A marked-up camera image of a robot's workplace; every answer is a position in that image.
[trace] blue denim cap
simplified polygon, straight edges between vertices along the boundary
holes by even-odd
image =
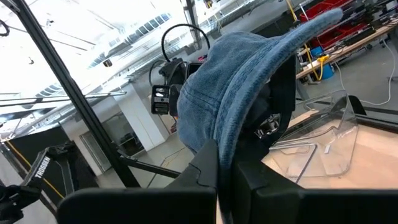
[[[184,83],[178,98],[178,135],[193,152],[207,139],[218,144],[218,189],[225,223],[232,223],[228,197],[230,167],[245,117],[264,84],[297,49],[340,21],[332,9],[280,36],[249,32],[221,36],[207,61]]]

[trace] white pillar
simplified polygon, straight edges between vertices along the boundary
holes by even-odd
[[[133,85],[128,85],[123,90],[127,94],[114,96],[114,99],[145,150],[148,151],[165,142],[170,134],[159,115],[150,112],[149,99],[141,99]]]

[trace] white cable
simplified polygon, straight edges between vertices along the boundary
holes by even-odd
[[[372,103],[369,101],[365,101],[365,100],[360,100],[360,102],[363,103],[369,103],[370,105],[374,105],[374,106],[381,106],[381,105],[385,105],[386,103],[390,102],[391,100],[391,80],[392,77],[394,76],[395,72],[396,72],[396,56],[394,55],[394,53],[392,52],[392,50],[390,49],[390,47],[386,44],[386,41],[383,39],[383,43],[384,45],[387,47],[387,49],[390,51],[391,55],[392,55],[392,61],[394,63],[393,68],[392,68],[392,72],[390,75],[390,78],[388,80],[388,100],[382,103]],[[336,68],[338,69],[338,72],[340,73],[340,83],[341,83],[341,87],[343,87],[344,90],[346,90],[346,88],[344,87],[343,84],[343,78],[342,78],[342,74],[341,74],[341,70],[340,67],[337,65],[337,63],[335,63]]]

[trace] black pole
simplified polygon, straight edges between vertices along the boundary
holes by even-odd
[[[91,131],[98,145],[108,158],[113,169],[116,171],[121,181],[126,187],[140,187],[138,181],[131,173],[128,166],[122,164],[118,159],[117,146],[112,143],[111,138],[106,133],[101,122],[95,115],[93,109],[86,101],[85,97],[81,93],[76,82],[70,76],[69,71],[54,46],[49,41],[49,38],[41,28],[39,22],[29,9],[28,5],[24,0],[15,0],[15,4],[19,8],[19,12],[16,11],[19,19],[26,28],[26,31],[32,37],[37,48],[40,50],[51,70],[58,78],[61,86],[69,96],[77,112],[81,115],[82,120]]]

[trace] blue bin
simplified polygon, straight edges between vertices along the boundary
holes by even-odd
[[[323,53],[323,49],[321,47],[315,47],[314,49],[311,50],[311,54],[314,58],[318,58],[321,54]],[[328,79],[334,75],[333,70],[331,69],[331,66],[329,64],[323,65],[323,74],[322,74],[322,80]]]

